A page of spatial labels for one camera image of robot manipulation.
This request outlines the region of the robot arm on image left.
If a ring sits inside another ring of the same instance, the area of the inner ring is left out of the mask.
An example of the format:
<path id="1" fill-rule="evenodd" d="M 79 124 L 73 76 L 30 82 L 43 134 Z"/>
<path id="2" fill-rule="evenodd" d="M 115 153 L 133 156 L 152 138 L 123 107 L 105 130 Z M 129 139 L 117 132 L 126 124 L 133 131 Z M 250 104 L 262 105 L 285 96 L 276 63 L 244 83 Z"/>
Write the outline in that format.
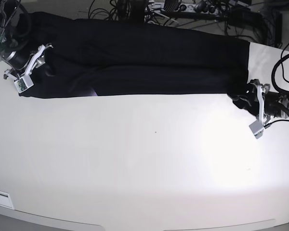
<path id="1" fill-rule="evenodd" d="M 45 55 L 52 47 L 38 37 L 33 17 L 20 0 L 0 0 L 0 61 L 10 67 L 4 79 L 17 81 L 40 67 L 46 75 L 54 76 L 55 70 L 46 63 Z"/>

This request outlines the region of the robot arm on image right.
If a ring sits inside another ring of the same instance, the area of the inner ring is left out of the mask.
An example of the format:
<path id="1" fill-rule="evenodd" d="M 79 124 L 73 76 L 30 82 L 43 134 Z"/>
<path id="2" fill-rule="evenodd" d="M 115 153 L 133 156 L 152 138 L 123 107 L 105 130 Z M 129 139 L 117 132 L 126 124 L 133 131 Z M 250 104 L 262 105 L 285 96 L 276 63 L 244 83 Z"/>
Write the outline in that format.
<path id="1" fill-rule="evenodd" d="M 267 129 L 277 122 L 289 122 L 289 90 L 278 86 L 276 71 L 279 67 L 285 73 L 284 62 L 289 54 L 281 54 L 271 73 L 271 84 L 262 84 L 252 79 L 228 94 L 233 103 L 240 109 L 248 111 L 256 117 L 250 128 Z"/>

